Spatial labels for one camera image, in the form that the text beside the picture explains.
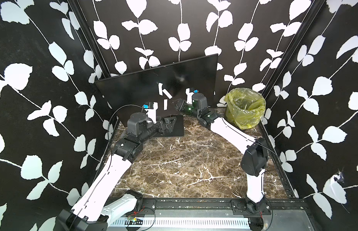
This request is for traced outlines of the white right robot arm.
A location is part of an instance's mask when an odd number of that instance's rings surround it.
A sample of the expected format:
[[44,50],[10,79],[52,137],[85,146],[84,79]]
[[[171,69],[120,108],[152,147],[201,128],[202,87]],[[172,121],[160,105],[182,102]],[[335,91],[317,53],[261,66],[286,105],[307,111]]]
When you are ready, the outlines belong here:
[[210,109],[202,93],[194,93],[191,102],[185,99],[173,100],[175,110],[197,118],[199,124],[220,135],[242,154],[240,166],[247,176],[245,209],[249,214],[261,212],[265,204],[264,174],[268,162],[268,148],[265,139],[254,138],[227,122],[214,109]]

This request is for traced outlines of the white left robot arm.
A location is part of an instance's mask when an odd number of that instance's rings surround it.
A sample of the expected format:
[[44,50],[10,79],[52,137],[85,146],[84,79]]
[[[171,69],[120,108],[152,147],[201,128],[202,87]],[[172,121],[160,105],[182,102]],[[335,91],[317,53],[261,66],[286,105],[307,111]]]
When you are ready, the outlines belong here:
[[141,195],[128,192],[120,199],[106,204],[112,190],[142,152],[143,145],[156,135],[173,132],[177,118],[168,116],[153,121],[146,113],[133,113],[127,131],[117,141],[111,155],[87,192],[71,210],[63,210],[56,218],[62,231],[106,231],[123,215],[141,210]]

